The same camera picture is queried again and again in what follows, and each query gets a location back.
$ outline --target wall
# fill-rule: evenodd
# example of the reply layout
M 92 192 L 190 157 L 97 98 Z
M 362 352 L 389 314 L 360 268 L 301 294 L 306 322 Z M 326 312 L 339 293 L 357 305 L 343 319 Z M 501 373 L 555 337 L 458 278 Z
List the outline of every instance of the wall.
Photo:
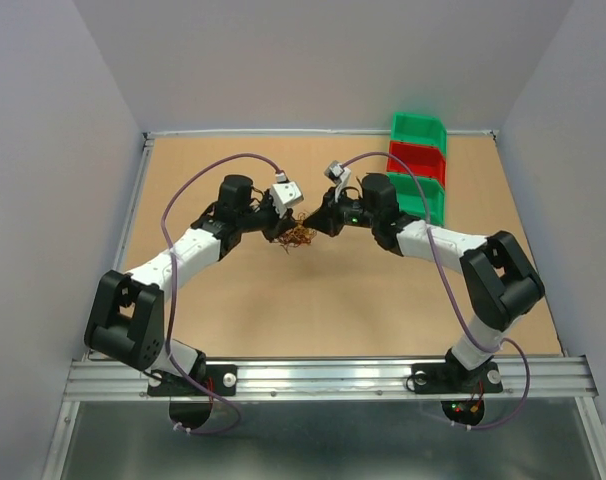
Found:
M 40 478 L 140 129 L 70 0 L 0 0 L 0 479 Z
M 146 131 L 499 127 L 571 0 L 75 0 Z
M 563 344 L 606 424 L 606 0 L 576 0 L 499 147 Z

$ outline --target purple cable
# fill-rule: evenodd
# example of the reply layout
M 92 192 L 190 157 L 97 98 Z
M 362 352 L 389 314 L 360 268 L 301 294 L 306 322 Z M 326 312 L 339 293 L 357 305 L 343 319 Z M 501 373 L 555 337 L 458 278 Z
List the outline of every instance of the purple cable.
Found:
M 421 197 L 421 201 L 423 202 L 423 208 L 425 209 L 425 222 L 428 224 L 428 226 L 426 228 L 427 239 L 430 244 L 430 250 L 432 251 L 432 256 L 434 257 L 434 264 L 436 265 L 436 269 L 439 272 L 439 276 L 441 277 L 441 282 L 443 282 L 443 287 L 445 287 L 445 292 L 447 293 L 447 296 L 450 299 L 450 303 L 452 304 L 452 308 L 454 309 L 456 318 L 458 319 L 459 324 L 461 325 L 461 328 L 465 332 L 466 337 L 470 340 L 472 345 L 474 345 L 476 348 L 478 348 L 482 352 L 490 353 L 490 354 L 496 353 L 500 349 L 500 347 L 497 348 L 496 350 L 491 350 L 491 349 L 486 348 L 483 345 L 481 345 L 474 338 L 474 336 L 472 335 L 472 332 L 470 331 L 470 329 L 467 326 L 467 323 L 465 322 L 465 319 L 463 318 L 463 313 L 461 312 L 459 304 L 457 303 L 456 298 L 454 297 L 454 292 L 452 291 L 450 282 L 448 281 L 447 276 L 445 275 L 445 269 L 443 268 L 443 264 L 441 263 L 441 257 L 439 256 L 438 250 L 436 249 L 436 242 L 434 241 L 434 237 L 432 236 L 432 231 L 431 231 L 431 228 L 429 225 L 430 209 L 427 205 L 427 199 L 425 198 L 425 193 L 423 192 L 423 189 L 421 188 L 421 184 L 419 183 L 418 178 L 416 177 L 416 175 L 414 175 L 412 170 L 410 170 L 410 167 L 408 167 L 405 163 L 403 163 L 401 161 L 401 159 L 398 158 L 396 155 L 392 155 L 391 153 L 387 153 L 387 152 L 363 153 L 363 154 L 358 155 L 358 156 L 348 160 L 347 162 L 343 163 L 342 166 L 343 166 L 343 168 L 345 168 L 345 167 L 353 164 L 354 162 L 361 160 L 362 158 L 378 157 L 378 156 L 387 157 L 387 158 L 395 161 L 398 165 L 403 167 L 403 169 L 405 169 L 405 171 L 412 177 L 412 180 L 414 180 L 414 184 L 416 185 L 416 188 L 419 192 L 419 196 Z M 523 366 L 525 367 L 525 389 L 523 390 L 523 396 L 521 397 L 521 400 L 520 400 L 519 404 L 516 406 L 516 408 L 514 409 L 514 411 L 512 413 L 510 413 L 509 415 L 507 415 L 505 418 L 498 420 L 496 422 L 489 423 L 487 425 L 471 427 L 472 430 L 489 430 L 494 427 L 500 427 L 501 425 L 510 421 L 521 411 L 521 409 L 523 408 L 523 405 L 525 404 L 525 400 L 527 399 L 527 395 L 530 391 L 530 380 L 531 380 L 530 366 L 527 361 L 527 357 L 525 356 L 525 352 L 523 352 L 521 347 L 519 345 L 517 345 L 517 343 L 514 340 L 512 340 L 511 338 L 504 338 L 501 343 L 503 343 L 503 342 L 507 342 L 507 343 L 511 344 L 512 346 L 514 346 L 514 348 L 516 348 L 516 350 L 519 352 L 519 355 L 523 359 Z
M 170 318 L 168 321 L 167 335 L 165 338 L 165 351 L 167 353 L 168 358 L 170 359 L 170 362 L 172 362 L 172 365 L 174 365 L 174 368 L 176 368 L 176 370 L 181 374 L 181 376 L 190 385 L 192 385 L 194 388 L 200 390 L 205 395 L 208 395 L 209 397 L 217 399 L 219 402 L 227 405 L 228 407 L 230 407 L 231 409 L 233 409 L 236 412 L 236 420 L 232 424 L 230 424 L 226 427 L 223 427 L 223 428 L 210 430 L 210 431 L 206 431 L 206 432 L 199 432 L 197 430 L 189 431 L 190 434 L 194 434 L 194 435 L 213 435 L 213 434 L 220 434 L 220 433 L 228 432 L 228 431 L 232 430 L 234 427 L 236 427 L 239 423 L 241 423 L 243 415 L 241 414 L 241 410 L 239 409 L 239 407 L 236 404 L 234 404 L 233 402 L 229 401 L 228 399 L 226 399 L 225 397 L 222 397 L 221 395 L 219 395 L 217 393 L 211 392 L 210 390 L 205 388 L 203 385 L 201 385 L 197 381 L 195 381 L 192 377 L 190 377 L 190 375 L 185 370 L 183 370 L 183 368 L 181 368 L 179 363 L 174 359 L 174 356 L 172 355 L 171 341 L 172 341 L 172 332 L 174 331 L 174 321 L 175 321 L 175 317 L 176 317 L 176 304 L 177 304 L 177 298 L 178 298 L 178 275 L 177 275 L 178 262 L 176 260 L 176 255 L 174 254 L 174 242 L 172 241 L 172 237 L 170 236 L 169 232 L 167 231 L 165 222 L 167 220 L 167 216 L 170 213 L 170 210 L 172 209 L 172 207 L 174 206 L 174 204 L 176 203 L 178 198 L 190 185 L 192 185 L 196 180 L 198 180 L 201 176 L 203 176 L 205 173 L 209 172 L 210 170 L 218 167 L 219 165 L 230 162 L 232 160 L 236 160 L 238 158 L 256 158 L 257 160 L 262 160 L 262 161 L 268 163 L 271 167 L 274 168 L 276 173 L 281 173 L 283 171 L 278 167 L 278 165 L 276 163 L 274 163 L 272 160 L 270 160 L 269 158 L 264 157 L 262 155 L 257 155 L 255 153 L 238 153 L 236 155 L 231 155 L 229 157 L 218 160 L 217 162 L 214 162 L 213 164 L 205 167 L 203 170 L 196 173 L 192 178 L 190 178 L 187 182 L 185 182 L 185 184 L 181 188 L 179 188 L 177 190 L 177 192 L 174 194 L 174 196 L 171 198 L 171 200 L 167 204 L 167 207 L 165 207 L 165 211 L 163 212 L 163 215 L 161 216 L 161 230 L 163 231 L 163 236 L 165 237 L 165 243 L 167 244 L 167 248 L 170 251 L 170 259 L 172 262 L 172 278 L 171 278 L 172 296 L 171 296 L 171 300 L 170 300 Z

